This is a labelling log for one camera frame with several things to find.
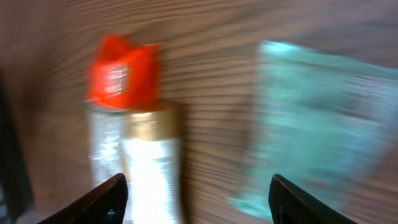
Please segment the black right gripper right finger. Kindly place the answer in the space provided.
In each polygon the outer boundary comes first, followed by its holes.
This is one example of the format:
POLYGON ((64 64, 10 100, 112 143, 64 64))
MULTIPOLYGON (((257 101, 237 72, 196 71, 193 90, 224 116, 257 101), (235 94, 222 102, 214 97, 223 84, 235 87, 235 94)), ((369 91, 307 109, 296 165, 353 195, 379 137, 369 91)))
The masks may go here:
POLYGON ((279 174, 272 177, 269 206, 276 224, 356 224, 279 174))

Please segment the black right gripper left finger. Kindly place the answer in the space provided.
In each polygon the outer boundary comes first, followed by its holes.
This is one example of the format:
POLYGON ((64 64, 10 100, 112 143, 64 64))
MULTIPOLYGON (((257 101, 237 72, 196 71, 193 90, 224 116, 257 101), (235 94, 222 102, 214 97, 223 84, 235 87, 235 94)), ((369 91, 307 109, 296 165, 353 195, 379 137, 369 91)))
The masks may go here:
POLYGON ((38 224, 122 224, 127 200, 127 180, 118 173, 38 224))

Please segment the white tube with gold cap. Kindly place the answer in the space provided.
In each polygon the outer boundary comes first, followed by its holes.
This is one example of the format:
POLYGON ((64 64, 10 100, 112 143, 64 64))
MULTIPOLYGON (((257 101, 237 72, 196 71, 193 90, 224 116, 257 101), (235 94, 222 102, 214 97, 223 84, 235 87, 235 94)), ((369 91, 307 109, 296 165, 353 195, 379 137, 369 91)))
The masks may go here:
POLYGON ((128 200, 125 223, 182 224, 177 105, 134 105, 123 139, 128 200))

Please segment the teal snack packet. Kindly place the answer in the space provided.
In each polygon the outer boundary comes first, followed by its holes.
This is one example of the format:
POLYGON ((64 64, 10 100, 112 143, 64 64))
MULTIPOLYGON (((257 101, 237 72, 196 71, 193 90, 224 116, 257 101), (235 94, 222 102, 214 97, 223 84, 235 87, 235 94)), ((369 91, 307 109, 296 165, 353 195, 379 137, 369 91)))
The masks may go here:
POLYGON ((288 42, 258 50, 251 147, 232 205, 271 219, 279 174, 341 210, 397 141, 397 70, 288 42))

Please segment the orange spaghetti pack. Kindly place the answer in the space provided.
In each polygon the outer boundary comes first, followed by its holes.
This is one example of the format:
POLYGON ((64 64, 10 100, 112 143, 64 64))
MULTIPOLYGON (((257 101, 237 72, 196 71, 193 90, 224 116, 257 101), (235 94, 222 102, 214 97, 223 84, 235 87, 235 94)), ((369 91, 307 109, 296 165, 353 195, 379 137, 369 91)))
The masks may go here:
POLYGON ((122 141, 132 106, 159 97, 159 44, 136 45, 106 35, 87 72, 85 98, 91 184, 96 187, 122 169, 122 141))

